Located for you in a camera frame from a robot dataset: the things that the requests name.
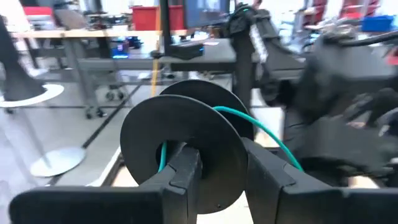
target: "chair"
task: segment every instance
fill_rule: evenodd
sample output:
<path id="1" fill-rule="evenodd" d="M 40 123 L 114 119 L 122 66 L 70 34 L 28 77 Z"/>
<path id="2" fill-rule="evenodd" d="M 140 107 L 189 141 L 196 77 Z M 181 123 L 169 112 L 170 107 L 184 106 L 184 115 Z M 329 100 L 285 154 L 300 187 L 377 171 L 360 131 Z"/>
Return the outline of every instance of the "chair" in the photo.
<path id="1" fill-rule="evenodd" d="M 327 0 L 314 0 L 310 7 L 303 7 L 293 12 L 294 21 L 290 22 L 293 25 L 290 41 L 294 40 L 296 34 L 302 31 L 305 26 L 315 25 L 322 20 L 326 4 Z M 282 21 L 282 24 L 289 24 L 289 22 Z"/>

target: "red bin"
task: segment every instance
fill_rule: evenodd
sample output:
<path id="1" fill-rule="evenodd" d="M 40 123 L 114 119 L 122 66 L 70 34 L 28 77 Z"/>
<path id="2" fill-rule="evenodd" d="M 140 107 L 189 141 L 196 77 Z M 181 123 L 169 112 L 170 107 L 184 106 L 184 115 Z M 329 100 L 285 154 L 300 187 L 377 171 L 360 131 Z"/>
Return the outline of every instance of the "red bin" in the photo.
<path id="1" fill-rule="evenodd" d="M 169 6 L 170 29 L 184 30 L 184 16 L 182 6 Z M 132 7 L 132 23 L 135 30 L 155 30 L 156 29 L 156 10 L 157 7 Z"/>

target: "cable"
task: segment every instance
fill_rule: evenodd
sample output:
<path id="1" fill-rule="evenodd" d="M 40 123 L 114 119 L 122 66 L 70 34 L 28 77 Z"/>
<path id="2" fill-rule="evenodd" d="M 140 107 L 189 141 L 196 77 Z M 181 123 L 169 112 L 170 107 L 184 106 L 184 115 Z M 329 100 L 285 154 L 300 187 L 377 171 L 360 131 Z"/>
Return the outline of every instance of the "cable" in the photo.
<path id="1" fill-rule="evenodd" d="M 167 141 L 162 143 L 162 151 L 160 155 L 160 164 L 158 172 L 162 171 L 162 169 L 166 166 L 166 150 L 167 150 Z"/>
<path id="2" fill-rule="evenodd" d="M 371 44 L 377 44 L 380 42 L 386 42 L 398 38 L 398 31 L 389 32 L 386 34 L 377 35 L 364 40 L 341 40 L 338 41 L 338 45 L 342 47 L 360 47 Z"/>
<path id="3" fill-rule="evenodd" d="M 285 144 L 280 141 L 274 133 L 272 133 L 272 131 L 270 131 L 269 129 L 267 129 L 263 124 L 261 124 L 258 120 L 252 118 L 251 116 L 244 114 L 238 110 L 234 110 L 232 108 L 228 108 L 226 106 L 215 106 L 213 107 L 214 110 L 216 111 L 223 111 L 223 112 L 227 112 L 227 113 L 231 113 L 231 114 L 235 114 L 236 116 L 239 116 L 247 121 L 249 121 L 250 123 L 256 125 L 258 128 L 261 128 L 263 131 L 265 131 L 279 146 L 280 148 L 286 153 L 287 157 L 290 159 L 290 161 L 292 162 L 292 164 L 300 171 L 304 171 L 303 167 L 300 165 L 300 163 L 296 160 L 296 158 L 293 156 L 292 152 L 285 146 Z M 164 142 L 162 145 L 162 155 L 160 158 L 160 165 L 159 165 L 159 172 L 162 171 L 162 169 L 165 166 L 165 155 L 166 155 L 166 150 L 167 150 L 167 146 L 166 143 Z"/>

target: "wheel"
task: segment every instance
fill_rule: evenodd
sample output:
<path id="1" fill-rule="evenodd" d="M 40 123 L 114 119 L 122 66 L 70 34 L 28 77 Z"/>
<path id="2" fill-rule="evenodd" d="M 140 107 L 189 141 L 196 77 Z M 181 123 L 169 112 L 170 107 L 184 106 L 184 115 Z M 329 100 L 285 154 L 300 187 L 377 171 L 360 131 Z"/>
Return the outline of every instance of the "wheel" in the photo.
<path id="1" fill-rule="evenodd" d="M 174 75 L 174 73 L 170 72 L 170 73 L 166 74 L 166 77 L 169 79 L 173 79 L 173 78 L 175 78 L 175 75 Z"/>
<path id="2" fill-rule="evenodd" d="M 123 92 L 119 92 L 118 93 L 118 98 L 119 98 L 119 100 L 123 100 L 124 99 L 124 93 Z"/>
<path id="3" fill-rule="evenodd" d="M 93 115 L 91 113 L 86 112 L 86 118 L 87 119 L 92 119 Z"/>
<path id="4" fill-rule="evenodd" d="M 14 114 L 14 113 L 15 113 L 15 110 L 14 110 L 14 109 L 11 109 L 11 108 L 6 108 L 6 109 L 4 109 L 4 112 L 5 112 L 6 114 Z"/>
<path id="5" fill-rule="evenodd" d="M 107 100 L 109 100 L 109 101 L 114 100 L 114 93 L 111 92 L 111 91 L 107 92 L 106 95 L 105 95 L 105 98 L 106 98 Z"/>
<path id="6" fill-rule="evenodd" d="M 103 110 L 101 110 L 101 109 L 97 109 L 97 111 L 96 111 L 96 115 L 99 117 L 99 118 L 103 118 L 103 117 L 105 117 L 107 114 L 103 111 Z"/>

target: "black cable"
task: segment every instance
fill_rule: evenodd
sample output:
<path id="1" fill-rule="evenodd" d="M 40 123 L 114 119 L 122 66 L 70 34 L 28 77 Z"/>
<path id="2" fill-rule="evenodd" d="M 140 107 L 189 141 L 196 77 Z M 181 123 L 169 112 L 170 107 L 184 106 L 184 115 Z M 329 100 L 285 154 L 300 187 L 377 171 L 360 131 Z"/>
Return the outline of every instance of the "black cable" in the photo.
<path id="1" fill-rule="evenodd" d="M 364 40 L 339 40 L 338 45 L 342 47 L 360 47 L 360 46 L 367 46 L 371 44 L 386 42 L 389 40 L 394 40 L 396 38 L 398 38 L 398 31 L 377 35 Z"/>

